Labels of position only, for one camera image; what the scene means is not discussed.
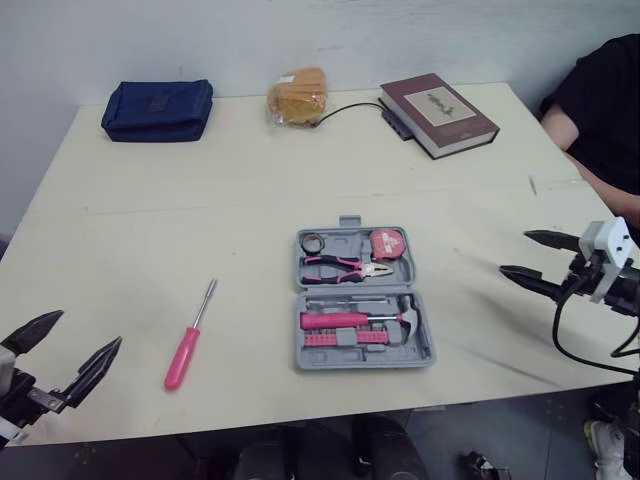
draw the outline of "black robotic claw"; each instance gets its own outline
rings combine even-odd
[[[61,310],[50,312],[18,328],[0,343],[0,449],[22,435],[26,425],[32,425],[47,412],[60,413],[65,407],[76,408],[100,383],[118,354],[122,338],[108,343],[80,367],[78,376],[63,391],[46,393],[35,386],[36,379],[14,367],[15,357],[37,345],[62,316]]]
[[[107,343],[82,364],[78,369],[78,376],[71,382],[71,385],[62,393],[52,391],[51,395],[63,400],[68,407],[75,408],[80,405],[109,371],[111,362],[116,358],[121,343],[122,337]]]
[[[521,287],[549,297],[554,302],[558,300],[562,293],[560,285],[542,280],[542,272],[537,270],[518,265],[502,265],[500,273]]]
[[[0,345],[16,356],[29,352],[49,334],[63,313],[62,310],[56,310],[34,318],[5,338]]]
[[[578,244],[580,239],[574,235],[554,232],[552,230],[529,230],[524,232],[524,235],[545,247],[556,248],[558,250],[570,250],[572,252],[580,253],[580,246]]]

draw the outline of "brown book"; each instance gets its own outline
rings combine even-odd
[[[493,141],[500,129],[435,73],[381,85],[380,100],[433,158]]]

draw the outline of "table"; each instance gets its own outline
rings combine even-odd
[[[504,83],[459,91],[502,131],[437,161],[373,109],[315,130],[269,127],[263,97],[216,99],[201,141],[111,143],[103,106],[78,111],[0,264],[0,329],[65,315],[18,365],[66,386],[99,346],[124,338],[77,410],[49,414],[30,444],[117,439],[424,407],[625,380],[564,358],[554,305],[503,278],[521,264],[561,280],[571,255],[522,232],[581,234],[610,214]],[[376,91],[332,93],[332,107]],[[433,368],[304,372],[294,364],[294,236],[335,226],[403,226],[429,315]],[[187,379],[162,380],[209,279],[219,285]],[[633,320],[569,303],[562,341],[596,360]],[[635,359],[618,364],[634,368]]]

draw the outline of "person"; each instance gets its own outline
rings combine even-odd
[[[578,59],[540,106],[541,125],[640,245],[640,34],[614,38]],[[631,476],[624,437],[611,423],[585,424],[598,480]]]

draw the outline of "pink screwdriver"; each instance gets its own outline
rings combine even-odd
[[[196,341],[200,336],[198,323],[204,315],[204,311],[207,308],[211,295],[213,295],[216,283],[217,280],[215,278],[211,280],[211,283],[209,283],[209,288],[207,288],[207,293],[204,294],[204,301],[196,315],[195,322],[193,322],[193,327],[187,327],[187,331],[185,332],[184,337],[182,337],[180,345],[178,345],[178,349],[173,356],[167,376],[164,377],[164,387],[167,390],[175,390],[182,384],[184,375],[187,373],[187,369],[189,368],[189,363],[191,363],[191,357],[196,349]]]

